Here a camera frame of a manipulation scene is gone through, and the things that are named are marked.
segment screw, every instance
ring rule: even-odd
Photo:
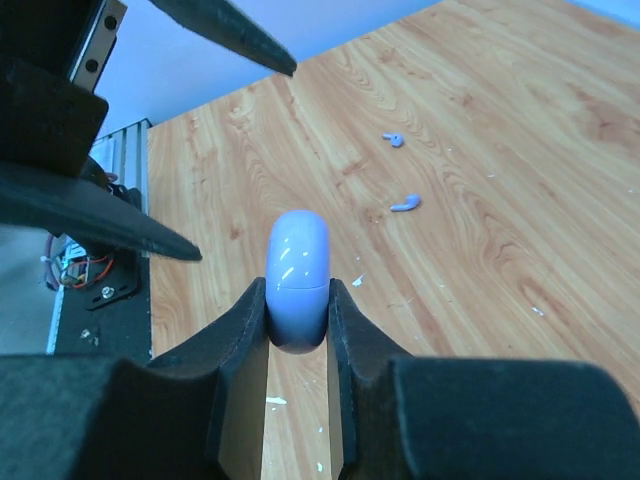
[[[103,287],[102,298],[104,298],[105,300],[108,300],[111,297],[113,297],[114,293],[116,293],[116,291],[113,289],[113,287]]]

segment wooden floor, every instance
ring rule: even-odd
[[[271,225],[305,208],[410,352],[592,361],[640,411],[638,72],[640,34],[560,0],[446,0],[155,127],[151,214],[204,255],[153,259],[155,353],[264,275]],[[329,478],[324,346],[270,362],[263,478]]]

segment white wall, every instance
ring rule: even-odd
[[[101,135],[143,118],[157,124],[264,78],[270,72],[184,30],[148,0],[129,10],[96,93],[109,101]],[[298,61],[437,0],[237,0]],[[640,0],[576,0],[640,26]]]

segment white debris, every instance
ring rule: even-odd
[[[286,405],[287,401],[281,397],[267,397],[267,403],[275,403],[276,405]]]
[[[353,283],[351,283],[351,285],[353,285],[354,287],[358,288],[362,285],[362,280],[364,279],[364,273],[362,275],[360,275],[358,278],[356,278]]]

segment wire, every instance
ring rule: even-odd
[[[69,270],[71,267],[77,267],[77,266],[80,266],[80,265],[91,265],[91,264],[93,264],[93,263],[101,263],[101,262],[104,262],[106,259],[107,259],[107,257],[105,256],[105,257],[99,258],[98,260],[83,260],[83,261],[81,261],[81,262],[73,262],[73,263],[69,263],[69,265],[67,265],[66,267],[64,267],[64,268],[62,269],[62,272],[60,272],[60,280],[62,280],[62,276],[63,276],[63,275],[66,273],[66,271],[67,271],[67,270]]]
[[[104,277],[107,276],[107,274],[109,273],[109,271],[111,271],[111,267],[113,267],[113,262],[114,259],[112,258],[111,260],[109,260],[109,263],[107,264],[106,268],[102,271],[102,273],[100,273],[99,275],[97,275],[94,279],[89,280],[88,282],[84,282],[84,283],[80,283],[80,284],[76,284],[73,285],[73,288],[75,289],[80,289],[80,288],[85,288],[88,285],[93,285],[95,283],[98,283],[100,280],[102,280]]]

